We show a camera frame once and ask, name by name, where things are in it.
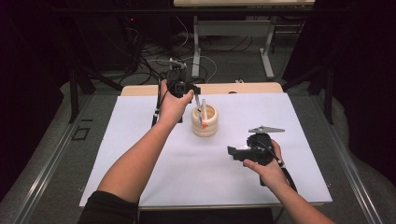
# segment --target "person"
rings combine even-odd
[[[168,93],[166,80],[161,82],[158,122],[109,168],[97,191],[88,199],[78,223],[134,223],[140,195],[149,182],[170,132],[182,117],[193,91],[182,98]],[[273,140],[276,155],[281,159],[279,144]],[[294,191],[275,160],[266,166],[250,160],[243,164],[260,175],[295,223],[332,223],[332,221]]]

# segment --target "black sleeve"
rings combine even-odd
[[[128,203],[108,192],[95,191],[85,204],[78,223],[134,223],[137,203]]]

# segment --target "right hand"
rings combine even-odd
[[[272,140],[272,144],[274,146],[276,156],[282,160],[279,144],[275,140]],[[262,182],[264,182],[265,186],[267,186],[271,191],[274,191],[285,184],[289,185],[287,178],[275,159],[265,166],[251,160],[244,160],[244,165],[259,174]]]
[[[187,104],[192,100],[194,91],[190,90],[182,98],[176,98],[168,91],[166,83],[166,79],[161,81],[161,99],[163,103],[160,108],[159,122],[175,126],[181,116],[183,116]]]

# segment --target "white paper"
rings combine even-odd
[[[169,135],[140,206],[216,206],[279,204],[259,176],[228,155],[227,146],[241,147],[261,125],[285,129],[269,133],[282,148],[299,193],[310,203],[329,203],[326,187],[304,132],[286,93],[203,95],[219,112],[219,128],[211,137],[198,137],[191,129],[194,101],[183,123]],[[155,96],[120,96],[80,201],[84,206],[114,161],[150,128]]]

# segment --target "table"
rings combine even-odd
[[[175,0],[175,7],[273,7],[313,5],[315,0]],[[262,64],[267,78],[275,78],[268,51],[275,34],[276,17],[268,21],[199,21],[194,16],[194,56],[192,77],[199,76],[201,49],[199,48],[200,35],[251,35],[264,37],[264,48],[260,49]]]
[[[200,87],[201,99],[205,98],[219,111],[219,129],[208,138],[194,135],[189,123],[194,105],[187,106],[184,122],[170,134],[142,194],[140,210],[280,204],[268,188],[260,186],[255,173],[240,161],[233,161],[227,153],[227,146],[245,145],[250,135],[248,129],[260,125],[286,130],[270,135],[283,147],[282,155],[300,194],[313,204],[332,201],[289,96],[279,84],[202,84]],[[226,94],[229,91],[238,93]],[[156,92],[154,86],[126,87],[122,92],[80,206],[85,205],[111,164],[149,129]]]
[[[261,7],[314,5],[315,0],[174,0],[175,7]]]

